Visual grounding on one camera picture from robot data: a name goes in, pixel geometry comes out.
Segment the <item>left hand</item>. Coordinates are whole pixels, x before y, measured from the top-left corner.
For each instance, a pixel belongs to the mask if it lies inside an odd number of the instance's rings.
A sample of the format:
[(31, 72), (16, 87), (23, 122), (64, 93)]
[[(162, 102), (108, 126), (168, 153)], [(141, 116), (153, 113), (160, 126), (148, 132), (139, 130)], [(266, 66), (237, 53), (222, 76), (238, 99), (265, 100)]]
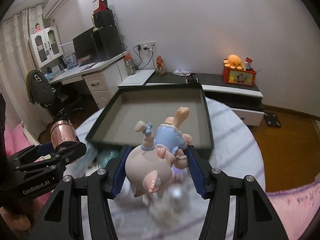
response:
[(28, 239), (42, 208), (35, 198), (19, 202), (16, 210), (1, 207), (1, 216), (17, 239)]

